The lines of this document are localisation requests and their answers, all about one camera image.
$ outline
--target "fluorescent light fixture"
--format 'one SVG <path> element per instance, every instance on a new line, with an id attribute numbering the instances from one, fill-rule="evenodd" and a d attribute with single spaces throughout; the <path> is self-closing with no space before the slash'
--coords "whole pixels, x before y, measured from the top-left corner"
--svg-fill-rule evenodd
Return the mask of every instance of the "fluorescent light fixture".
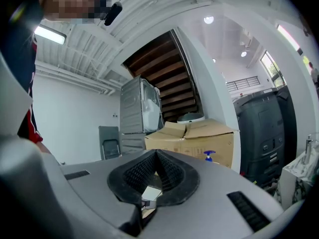
<path id="1" fill-rule="evenodd" d="M 65 34 L 44 25 L 38 26 L 34 33 L 59 44 L 64 44 L 66 39 Z"/>
<path id="2" fill-rule="evenodd" d="M 292 36 L 280 25 L 278 25 L 278 31 L 284 36 L 287 41 L 293 46 L 295 50 L 299 50 L 300 46 L 297 44 L 297 42 L 292 38 Z"/>
<path id="3" fill-rule="evenodd" d="M 214 17 L 213 17 L 213 16 L 211 16 L 211 17 L 205 17 L 205 18 L 204 18 L 204 21 L 205 21 L 206 24 L 212 24 L 213 21 L 214 21 Z"/>

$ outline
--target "ceiling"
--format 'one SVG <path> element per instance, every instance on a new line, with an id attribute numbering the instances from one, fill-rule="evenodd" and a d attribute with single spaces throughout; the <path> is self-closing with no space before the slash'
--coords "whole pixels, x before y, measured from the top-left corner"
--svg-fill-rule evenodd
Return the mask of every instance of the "ceiling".
<path id="1" fill-rule="evenodd" d="M 37 74 L 83 86 L 93 91 L 112 95 L 121 85 L 132 78 L 122 63 L 145 44 L 178 26 L 178 15 L 182 21 L 196 18 L 194 9 L 206 8 L 227 2 L 229 4 L 255 5 L 253 9 L 266 8 L 284 15 L 294 12 L 284 6 L 282 0 L 112 0 L 120 1 L 123 11 L 111 26 L 104 26 L 100 20 L 94 24 L 50 22 L 42 24 L 67 35 L 64 45 L 37 37 Z M 241 27 L 224 16 L 215 16 L 211 25 L 202 20 L 191 23 L 196 34 L 216 59 L 237 56 L 241 47 Z M 164 24 L 157 31 L 147 32 L 154 26 Z"/>

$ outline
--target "cardboard box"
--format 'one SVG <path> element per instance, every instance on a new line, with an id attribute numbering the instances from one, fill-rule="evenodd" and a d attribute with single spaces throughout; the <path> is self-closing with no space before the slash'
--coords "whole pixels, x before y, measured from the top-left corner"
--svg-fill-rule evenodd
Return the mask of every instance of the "cardboard box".
<path id="1" fill-rule="evenodd" d="M 146 149 L 165 149 L 205 160 L 204 151 L 214 150 L 214 162 L 231 168 L 234 129 L 213 119 L 188 124 L 166 122 L 164 128 L 145 136 Z"/>

